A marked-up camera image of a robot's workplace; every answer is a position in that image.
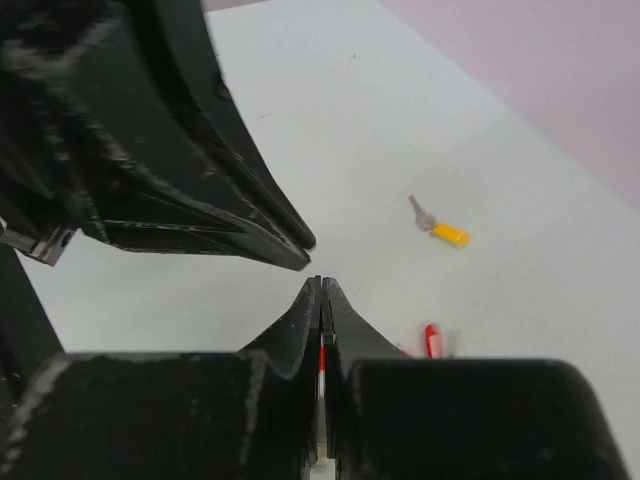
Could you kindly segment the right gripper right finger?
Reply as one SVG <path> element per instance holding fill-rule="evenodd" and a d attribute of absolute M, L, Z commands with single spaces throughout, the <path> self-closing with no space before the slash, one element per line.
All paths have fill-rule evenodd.
<path fill-rule="evenodd" d="M 419 359 L 323 282 L 328 449 L 340 479 L 625 479 L 596 395 L 549 359 Z"/>

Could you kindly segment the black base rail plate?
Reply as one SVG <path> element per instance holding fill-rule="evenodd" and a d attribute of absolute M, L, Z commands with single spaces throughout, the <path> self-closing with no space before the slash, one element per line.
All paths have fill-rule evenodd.
<path fill-rule="evenodd" d="M 14 250 L 1 247 L 1 419 L 16 408 L 41 365 L 63 351 Z"/>

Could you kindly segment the key with yellow tag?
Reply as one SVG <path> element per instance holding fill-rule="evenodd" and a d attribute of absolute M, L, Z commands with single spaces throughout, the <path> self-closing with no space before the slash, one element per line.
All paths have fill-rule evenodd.
<path fill-rule="evenodd" d="M 415 224 L 420 231 L 455 247 L 465 247 L 470 243 L 471 236 L 468 233 L 437 221 L 432 214 L 423 209 L 414 195 L 410 195 L 408 201 L 413 208 Z"/>

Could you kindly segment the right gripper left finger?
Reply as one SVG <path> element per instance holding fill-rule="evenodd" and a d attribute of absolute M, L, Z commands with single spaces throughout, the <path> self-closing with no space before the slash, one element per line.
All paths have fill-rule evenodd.
<path fill-rule="evenodd" d="M 317 454 L 320 281 L 235 352 L 48 360 L 1 448 L 5 479 L 305 479 Z"/>

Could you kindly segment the red handled keyring holder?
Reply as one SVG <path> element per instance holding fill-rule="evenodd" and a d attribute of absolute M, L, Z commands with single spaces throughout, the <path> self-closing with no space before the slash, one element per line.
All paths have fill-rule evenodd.
<path fill-rule="evenodd" d="M 427 324 L 423 330 L 422 338 L 424 342 L 423 356 L 425 358 L 455 358 L 461 340 L 461 332 L 455 329 L 443 330 L 439 324 Z M 324 341 L 320 344 L 319 370 L 318 370 L 318 393 L 321 400 L 326 394 L 326 353 Z"/>

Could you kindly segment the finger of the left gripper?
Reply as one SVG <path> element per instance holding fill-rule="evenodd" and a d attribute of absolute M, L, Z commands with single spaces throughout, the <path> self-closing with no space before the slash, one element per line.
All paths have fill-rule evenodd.
<path fill-rule="evenodd" d="M 310 250 L 226 84 L 197 1 L 109 1 L 101 219 L 124 250 Z"/>
<path fill-rule="evenodd" d="M 1 240 L 299 271 L 311 232 L 226 85 L 197 1 L 1 5 Z"/>

